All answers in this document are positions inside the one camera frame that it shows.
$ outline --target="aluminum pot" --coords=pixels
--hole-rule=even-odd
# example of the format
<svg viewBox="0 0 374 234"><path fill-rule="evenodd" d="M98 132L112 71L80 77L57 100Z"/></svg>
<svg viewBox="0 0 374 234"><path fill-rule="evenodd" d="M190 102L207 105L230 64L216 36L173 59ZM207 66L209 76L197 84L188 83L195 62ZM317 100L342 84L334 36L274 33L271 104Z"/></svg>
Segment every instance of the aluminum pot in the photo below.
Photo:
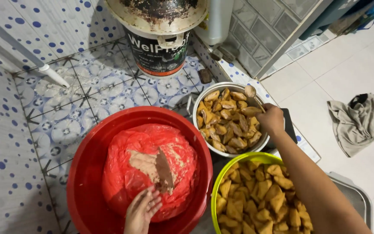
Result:
<svg viewBox="0 0 374 234"><path fill-rule="evenodd" d="M216 83L216 84L208 87L207 89L205 89L202 93L200 93L199 97L196 99L196 101L194 103L194 106L192 107L193 108L192 110L191 110L191 106L192 106L192 103L193 103L193 98L190 94L188 102L187 102L187 113L193 119L193 124L197 129L199 129L199 128L197 127L196 115L197 115L197 108L199 107L199 103L210 93L212 93L214 91L217 91L217 90L222 92L225 88L228 88L231 92L233 91L233 92L245 93L245 86L244 85L233 83L233 82ZM256 96L256 98L258 99L258 101L260 103L263 104L262 99L258 95ZM248 103L249 106L252 106L252 107L257 107L258 106L256 100L252 99L252 98L248 98L247 103ZM262 133L262 136L259 139L259 141L257 142L257 144L254 145L252 148L249 148L248 152L259 152L268 143L269 136L268 136L267 132L263 130L263 126L261 126L261 133ZM215 153L217 153L217 154L219 154L223 157L234 158L234 157L238 156L238 154L228 154L228 153L218 151L213 146L211 146L208 142L206 142L206 143L207 143L208 148L211 151L213 151L213 152L215 152Z"/></svg>

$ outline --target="red plastic basin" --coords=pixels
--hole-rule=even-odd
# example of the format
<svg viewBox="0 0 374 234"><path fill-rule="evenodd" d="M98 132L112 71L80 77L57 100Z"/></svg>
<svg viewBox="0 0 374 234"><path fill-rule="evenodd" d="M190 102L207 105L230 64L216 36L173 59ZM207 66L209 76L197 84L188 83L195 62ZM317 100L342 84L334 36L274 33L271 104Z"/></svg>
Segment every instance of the red plastic basin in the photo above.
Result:
<svg viewBox="0 0 374 234"><path fill-rule="evenodd" d="M189 233L197 225L210 199L213 167L206 142L183 116L160 107L133 107L113 114L94 127L83 139L70 167L67 206L71 219L82 234L123 233L125 219L109 210L101 181L108 146L122 130L143 124L170 125L181 130L198 155L199 185L187 210L160 223L151 223L149 234Z"/></svg>

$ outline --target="red plastic bag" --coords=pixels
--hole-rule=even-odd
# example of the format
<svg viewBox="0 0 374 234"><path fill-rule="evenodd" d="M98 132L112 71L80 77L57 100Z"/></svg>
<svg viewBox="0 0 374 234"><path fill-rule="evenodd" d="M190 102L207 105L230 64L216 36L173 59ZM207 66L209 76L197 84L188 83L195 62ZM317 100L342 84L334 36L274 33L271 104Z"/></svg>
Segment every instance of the red plastic bag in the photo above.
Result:
<svg viewBox="0 0 374 234"><path fill-rule="evenodd" d="M148 175L129 164L130 150L157 154L160 147L167 157L171 172L176 174L172 195L160 194L163 206L151 219L160 222L183 212L190 203L199 180L195 150L178 129L168 125L146 124L121 131L114 136L108 149L102 190L109 208L125 217L134 197L153 185Z"/></svg>

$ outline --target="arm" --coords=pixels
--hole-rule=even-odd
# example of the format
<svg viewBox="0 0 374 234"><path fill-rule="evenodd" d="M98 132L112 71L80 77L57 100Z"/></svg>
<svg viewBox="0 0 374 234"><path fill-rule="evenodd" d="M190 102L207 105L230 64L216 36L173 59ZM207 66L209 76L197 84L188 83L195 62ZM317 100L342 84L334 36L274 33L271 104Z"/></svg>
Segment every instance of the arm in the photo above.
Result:
<svg viewBox="0 0 374 234"><path fill-rule="evenodd" d="M297 196L307 208L315 233L371 234L364 220L330 178L294 143L284 131L283 112L265 104L257 116L275 143Z"/></svg>

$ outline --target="plastic jug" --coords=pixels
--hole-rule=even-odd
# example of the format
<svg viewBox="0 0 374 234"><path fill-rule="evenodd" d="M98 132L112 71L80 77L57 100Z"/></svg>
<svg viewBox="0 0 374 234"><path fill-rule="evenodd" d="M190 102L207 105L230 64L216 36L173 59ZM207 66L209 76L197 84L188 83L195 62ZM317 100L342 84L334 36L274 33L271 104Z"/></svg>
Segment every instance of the plastic jug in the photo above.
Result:
<svg viewBox="0 0 374 234"><path fill-rule="evenodd" d="M226 40L234 0L210 0L209 13L205 20L194 28L197 36L208 45Z"/></svg>

